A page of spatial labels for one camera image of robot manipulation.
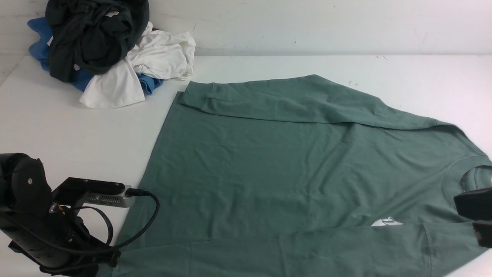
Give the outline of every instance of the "table surface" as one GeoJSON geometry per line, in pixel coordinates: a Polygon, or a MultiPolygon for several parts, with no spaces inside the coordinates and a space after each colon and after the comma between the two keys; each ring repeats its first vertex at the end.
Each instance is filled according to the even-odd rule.
{"type": "MultiPolygon", "coordinates": [[[[16,59],[7,58],[15,69],[0,87],[0,152],[40,158],[52,188],[69,176],[138,186],[174,96],[188,82],[166,81],[143,103],[89,109],[78,102],[81,92],[51,78],[34,59],[24,57],[15,66],[16,59]]],[[[196,57],[194,67],[196,82],[318,74],[391,107],[454,123],[492,156],[492,56],[196,57]]],[[[116,236],[127,209],[99,207],[116,236]]],[[[105,240],[99,215],[80,214],[91,233],[105,240]]],[[[9,242],[0,234],[0,276],[47,276],[8,249],[9,242]]],[[[491,260],[488,251],[449,276],[492,276],[491,260]]]]}

